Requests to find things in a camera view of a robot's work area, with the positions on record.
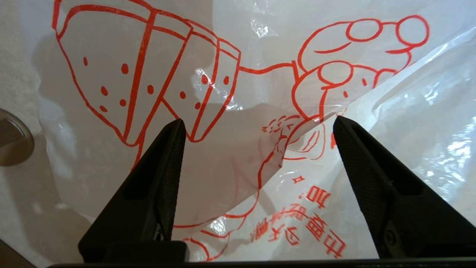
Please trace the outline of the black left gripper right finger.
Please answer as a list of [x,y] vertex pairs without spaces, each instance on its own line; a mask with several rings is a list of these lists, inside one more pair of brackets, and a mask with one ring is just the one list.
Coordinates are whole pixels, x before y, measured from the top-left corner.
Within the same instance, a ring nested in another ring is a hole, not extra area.
[[361,125],[333,134],[380,258],[474,257],[476,229]]

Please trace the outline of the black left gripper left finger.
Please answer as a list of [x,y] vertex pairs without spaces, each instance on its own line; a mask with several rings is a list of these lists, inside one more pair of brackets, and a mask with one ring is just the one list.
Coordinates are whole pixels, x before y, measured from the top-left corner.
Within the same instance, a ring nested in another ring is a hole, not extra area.
[[79,242],[84,261],[184,261],[172,240],[186,141],[183,120],[167,124]]

